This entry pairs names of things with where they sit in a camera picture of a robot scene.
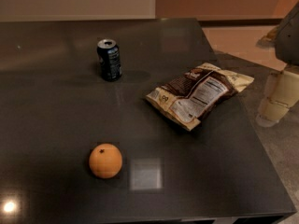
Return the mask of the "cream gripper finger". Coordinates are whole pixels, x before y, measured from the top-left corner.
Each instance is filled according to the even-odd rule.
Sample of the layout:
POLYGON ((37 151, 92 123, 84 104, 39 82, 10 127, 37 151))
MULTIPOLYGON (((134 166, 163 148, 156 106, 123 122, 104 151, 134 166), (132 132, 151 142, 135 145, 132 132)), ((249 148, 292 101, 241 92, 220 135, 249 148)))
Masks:
POLYGON ((282 71, 268 76, 256 122, 272 127, 299 101, 299 66, 287 65, 282 71))

